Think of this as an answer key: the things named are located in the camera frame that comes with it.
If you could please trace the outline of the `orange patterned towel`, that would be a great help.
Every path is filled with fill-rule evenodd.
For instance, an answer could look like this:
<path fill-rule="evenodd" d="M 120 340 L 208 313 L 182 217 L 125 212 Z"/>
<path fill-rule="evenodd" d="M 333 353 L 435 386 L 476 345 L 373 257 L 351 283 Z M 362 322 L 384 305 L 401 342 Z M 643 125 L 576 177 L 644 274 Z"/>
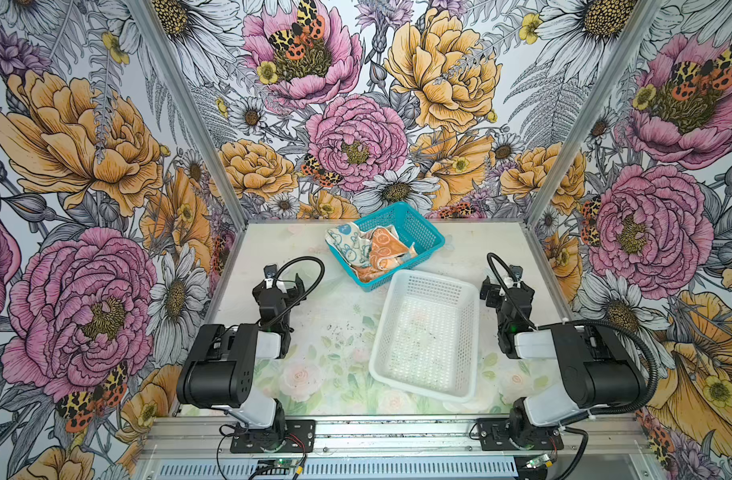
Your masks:
<path fill-rule="evenodd" d="M 373 233 L 371 265 L 365 268 L 354 267 L 354 272 L 361 282 L 375 281 L 418 256 L 414 245 L 407 246 L 400 240 L 393 225 L 379 226 L 371 231 Z"/>

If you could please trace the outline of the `right aluminium corner post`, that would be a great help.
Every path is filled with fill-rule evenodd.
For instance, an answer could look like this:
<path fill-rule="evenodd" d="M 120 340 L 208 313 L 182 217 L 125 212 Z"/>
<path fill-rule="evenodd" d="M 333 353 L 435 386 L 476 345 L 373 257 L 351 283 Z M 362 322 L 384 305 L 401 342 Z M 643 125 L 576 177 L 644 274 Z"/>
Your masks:
<path fill-rule="evenodd" d="M 612 50 L 609 63 L 601 69 L 596 84 L 592 88 L 587 101 L 583 104 L 574 126 L 562 145 L 556 162 L 525 217 L 524 222 L 527 226 L 536 223 L 538 217 L 557 193 L 562 179 L 573 165 L 586 135 L 603 108 L 602 102 L 612 94 L 625 68 L 639 51 L 643 37 L 653 24 L 661 5 L 662 1 L 660 0 L 646 0 L 637 3 L 628 26 L 622 32 L 619 43 Z"/>

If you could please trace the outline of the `green circuit board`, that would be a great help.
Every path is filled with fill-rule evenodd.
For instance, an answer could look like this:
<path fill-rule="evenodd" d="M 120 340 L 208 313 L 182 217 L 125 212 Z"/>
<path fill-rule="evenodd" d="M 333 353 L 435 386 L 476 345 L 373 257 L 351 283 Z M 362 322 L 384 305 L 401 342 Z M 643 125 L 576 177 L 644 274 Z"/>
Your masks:
<path fill-rule="evenodd" d="M 270 474 L 289 473 L 295 470 L 300 462 L 300 458 L 263 459 L 258 461 L 257 468 L 268 470 Z"/>

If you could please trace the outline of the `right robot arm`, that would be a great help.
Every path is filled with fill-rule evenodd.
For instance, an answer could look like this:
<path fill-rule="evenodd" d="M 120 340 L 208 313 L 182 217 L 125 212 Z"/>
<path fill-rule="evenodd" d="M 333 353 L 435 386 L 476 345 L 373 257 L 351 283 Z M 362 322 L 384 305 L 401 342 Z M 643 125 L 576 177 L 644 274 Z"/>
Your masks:
<path fill-rule="evenodd" d="M 626 414 L 653 397 L 659 376 L 652 350 L 630 329 L 604 320 L 563 320 L 536 326 L 535 291 L 515 268 L 494 271 L 480 289 L 497 314 L 497 340 L 514 360 L 554 360 L 559 380 L 521 397 L 505 418 L 481 418 L 474 431 L 484 450 L 561 448 L 561 433 L 594 415 Z"/>

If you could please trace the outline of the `blue and cream towel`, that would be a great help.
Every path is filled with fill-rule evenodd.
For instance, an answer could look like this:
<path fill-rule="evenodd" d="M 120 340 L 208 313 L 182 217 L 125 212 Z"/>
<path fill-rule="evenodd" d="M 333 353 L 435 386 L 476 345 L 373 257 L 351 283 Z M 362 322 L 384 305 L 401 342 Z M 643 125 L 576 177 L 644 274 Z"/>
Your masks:
<path fill-rule="evenodd" d="M 362 230 L 350 222 L 329 229 L 325 240 L 351 267 L 365 268 L 371 265 L 371 230 Z"/>

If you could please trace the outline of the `left aluminium corner post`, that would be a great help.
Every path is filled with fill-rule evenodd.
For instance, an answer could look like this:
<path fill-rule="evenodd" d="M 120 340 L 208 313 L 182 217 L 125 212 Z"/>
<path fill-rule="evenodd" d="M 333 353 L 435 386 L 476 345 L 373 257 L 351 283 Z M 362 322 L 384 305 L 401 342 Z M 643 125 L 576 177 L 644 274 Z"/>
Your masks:
<path fill-rule="evenodd" d="M 178 57 L 165 38 L 165 32 L 154 7 L 149 1 L 132 1 L 129 9 L 141 30 L 141 36 L 148 46 L 156 66 L 162 76 L 169 81 L 170 93 L 209 171 L 213 175 L 215 184 L 234 225 L 240 233 L 244 233 L 248 225 L 245 213 L 218 157 L 217 148 L 191 94 L 187 79 L 179 66 Z"/>

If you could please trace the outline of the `teal plastic basket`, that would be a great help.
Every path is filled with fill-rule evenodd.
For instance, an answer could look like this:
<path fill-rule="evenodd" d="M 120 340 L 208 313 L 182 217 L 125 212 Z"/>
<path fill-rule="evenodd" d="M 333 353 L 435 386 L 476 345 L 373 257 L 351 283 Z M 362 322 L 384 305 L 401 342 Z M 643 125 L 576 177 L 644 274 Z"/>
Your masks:
<path fill-rule="evenodd" d="M 446 243 L 440 231 L 405 202 L 334 226 L 324 239 L 345 272 L 366 292 L 430 259 Z"/>

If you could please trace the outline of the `aluminium front rail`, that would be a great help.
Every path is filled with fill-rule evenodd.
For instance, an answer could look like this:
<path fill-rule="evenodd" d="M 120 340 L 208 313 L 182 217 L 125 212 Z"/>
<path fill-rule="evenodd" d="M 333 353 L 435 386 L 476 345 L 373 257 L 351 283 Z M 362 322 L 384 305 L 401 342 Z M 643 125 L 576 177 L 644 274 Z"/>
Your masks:
<path fill-rule="evenodd" d="M 226 419 L 163 419 L 140 454 L 136 479 L 664 479 L 667 474 L 636 420 L 600 417 L 562 431 L 560 451 L 483 451 L 477 416 L 307 416 L 317 422 L 308 454 L 232 454 Z M 259 460 L 300 458 L 270 474 Z"/>

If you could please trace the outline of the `aluminium corner post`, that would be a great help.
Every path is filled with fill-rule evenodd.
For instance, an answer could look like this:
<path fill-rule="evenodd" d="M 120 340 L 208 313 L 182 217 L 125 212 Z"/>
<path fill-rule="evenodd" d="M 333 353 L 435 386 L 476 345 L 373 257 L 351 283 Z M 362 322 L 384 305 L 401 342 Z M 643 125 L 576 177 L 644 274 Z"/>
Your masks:
<path fill-rule="evenodd" d="M 187 79 L 179 66 L 178 57 L 165 38 L 165 32 L 154 7 L 149 1 L 132 1 L 129 9 L 141 30 L 141 36 L 148 46 L 156 66 L 162 76 L 169 81 L 170 93 L 209 171 L 213 175 L 215 184 L 234 225 L 240 233 L 244 233 L 248 225 L 245 213 L 218 157 L 217 148 L 191 94 Z"/>
<path fill-rule="evenodd" d="M 625 68 L 639 51 L 643 37 L 653 24 L 661 5 L 662 1 L 660 0 L 646 0 L 637 3 L 628 26 L 622 32 L 619 43 L 612 50 L 609 63 L 601 69 L 596 84 L 592 88 L 587 101 L 583 104 L 574 126 L 562 145 L 556 162 L 525 217 L 524 222 L 527 226 L 536 223 L 538 217 L 557 193 L 562 179 L 573 165 L 586 135 L 603 108 L 602 102 L 612 94 Z"/>

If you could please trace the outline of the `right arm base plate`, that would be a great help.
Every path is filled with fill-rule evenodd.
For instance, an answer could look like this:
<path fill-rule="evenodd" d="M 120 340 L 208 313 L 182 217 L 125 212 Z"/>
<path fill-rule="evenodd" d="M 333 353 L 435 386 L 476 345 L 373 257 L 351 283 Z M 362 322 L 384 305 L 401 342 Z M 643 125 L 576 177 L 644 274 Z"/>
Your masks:
<path fill-rule="evenodd" d="M 557 428 L 518 426 L 509 418 L 478 419 L 472 429 L 483 451 L 560 451 L 564 449 Z"/>

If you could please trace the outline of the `white plastic basket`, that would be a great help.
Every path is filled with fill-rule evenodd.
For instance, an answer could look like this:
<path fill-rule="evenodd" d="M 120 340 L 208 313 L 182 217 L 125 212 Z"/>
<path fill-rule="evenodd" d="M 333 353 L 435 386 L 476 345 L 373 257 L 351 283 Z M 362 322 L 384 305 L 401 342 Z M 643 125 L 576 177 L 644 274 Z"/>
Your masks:
<path fill-rule="evenodd" d="M 479 336 L 475 285 L 401 270 L 391 278 L 369 371 L 390 387 L 465 403 L 476 392 Z"/>

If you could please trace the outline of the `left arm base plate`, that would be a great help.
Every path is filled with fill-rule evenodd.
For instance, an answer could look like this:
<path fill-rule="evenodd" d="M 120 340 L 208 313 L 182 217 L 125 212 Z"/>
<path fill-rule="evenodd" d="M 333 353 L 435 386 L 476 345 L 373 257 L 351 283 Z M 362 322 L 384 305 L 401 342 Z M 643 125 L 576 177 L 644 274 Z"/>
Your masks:
<path fill-rule="evenodd" d="M 250 429 L 231 441 L 232 454 L 308 454 L 314 450 L 317 422 L 285 420 L 265 429 Z"/>

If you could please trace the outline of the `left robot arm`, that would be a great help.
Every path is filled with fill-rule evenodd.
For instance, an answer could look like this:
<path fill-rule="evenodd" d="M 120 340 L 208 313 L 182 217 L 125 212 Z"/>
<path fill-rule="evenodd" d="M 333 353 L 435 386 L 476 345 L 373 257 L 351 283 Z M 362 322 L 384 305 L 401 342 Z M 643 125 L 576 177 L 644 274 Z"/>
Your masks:
<path fill-rule="evenodd" d="M 289 353 L 294 332 L 290 311 L 306 293 L 299 276 L 281 280 L 281 272 L 266 266 L 264 279 L 252 290 L 258 321 L 199 329 L 177 381 L 179 403 L 224 414 L 240 449 L 277 451 L 296 443 L 281 402 L 254 384 L 258 362 Z"/>

